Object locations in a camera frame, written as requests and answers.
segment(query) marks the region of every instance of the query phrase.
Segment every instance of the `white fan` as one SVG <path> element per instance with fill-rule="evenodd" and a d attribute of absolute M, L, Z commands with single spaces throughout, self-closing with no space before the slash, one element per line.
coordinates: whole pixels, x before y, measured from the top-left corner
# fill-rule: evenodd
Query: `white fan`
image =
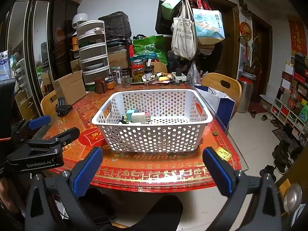
<path fill-rule="evenodd" d="M 77 28 L 78 25 L 88 21 L 88 14 L 80 13 L 74 16 L 72 20 L 72 27 Z"/>

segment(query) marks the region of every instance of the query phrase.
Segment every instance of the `blue gripper pad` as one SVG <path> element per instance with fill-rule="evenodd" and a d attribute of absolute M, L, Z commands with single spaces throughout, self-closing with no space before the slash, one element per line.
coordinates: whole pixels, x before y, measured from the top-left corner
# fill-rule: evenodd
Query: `blue gripper pad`
<path fill-rule="evenodd" d="M 50 116 L 41 116 L 34 120 L 29 121 L 28 128 L 31 130 L 37 129 L 39 127 L 45 126 L 51 122 Z"/>
<path fill-rule="evenodd" d="M 103 161 L 103 151 L 94 147 L 84 160 L 79 161 L 71 171 L 70 188 L 76 197 L 84 196 Z"/>
<path fill-rule="evenodd" d="M 207 147 L 203 150 L 202 158 L 219 192 L 229 197 L 236 185 L 233 168 L 228 162 L 221 159 L 212 147 Z"/>

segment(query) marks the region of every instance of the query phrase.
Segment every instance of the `person's leg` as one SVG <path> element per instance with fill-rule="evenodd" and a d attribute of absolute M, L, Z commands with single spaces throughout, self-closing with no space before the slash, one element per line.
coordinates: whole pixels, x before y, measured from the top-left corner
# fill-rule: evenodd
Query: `person's leg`
<path fill-rule="evenodd" d="M 179 198 L 175 195 L 164 196 L 141 221 L 123 231 L 176 231 L 182 211 Z"/>

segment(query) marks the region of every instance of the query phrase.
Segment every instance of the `chair backrest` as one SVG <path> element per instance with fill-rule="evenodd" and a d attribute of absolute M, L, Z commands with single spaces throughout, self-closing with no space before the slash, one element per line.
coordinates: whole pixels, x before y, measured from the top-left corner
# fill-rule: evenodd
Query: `chair backrest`
<path fill-rule="evenodd" d="M 54 102 L 51 102 L 51 98 L 56 95 L 56 91 L 50 92 L 48 95 L 46 95 L 42 101 L 41 101 L 41 109 L 44 115 L 52 116 L 56 113 L 56 107 L 57 107 L 57 100 Z"/>
<path fill-rule="evenodd" d="M 232 117 L 234 116 L 242 96 L 242 87 L 237 80 L 217 73 L 208 73 L 203 77 L 201 85 L 224 92 L 233 99 L 235 106 Z"/>
<path fill-rule="evenodd" d="M 151 65 L 154 66 L 154 73 L 160 73 L 160 72 L 168 73 L 166 65 L 162 62 L 152 61 Z"/>

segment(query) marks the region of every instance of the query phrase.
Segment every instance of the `mirrored door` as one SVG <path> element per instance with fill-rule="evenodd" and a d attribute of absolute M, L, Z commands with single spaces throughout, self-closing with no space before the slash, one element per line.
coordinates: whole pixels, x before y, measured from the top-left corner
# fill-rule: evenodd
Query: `mirrored door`
<path fill-rule="evenodd" d="M 17 0 L 14 3 L 7 36 L 10 77 L 16 79 L 15 100 L 22 117 L 26 120 L 39 116 L 38 109 L 33 102 L 33 93 L 29 83 L 30 74 L 25 61 L 29 10 L 30 0 Z"/>
<path fill-rule="evenodd" d="M 52 86 L 53 78 L 50 70 L 47 25 L 49 0 L 36 0 L 33 14 L 32 47 L 35 64 L 35 73 L 32 74 L 33 83 L 38 84 L 38 98 L 42 99 L 45 95 L 54 90 Z"/>

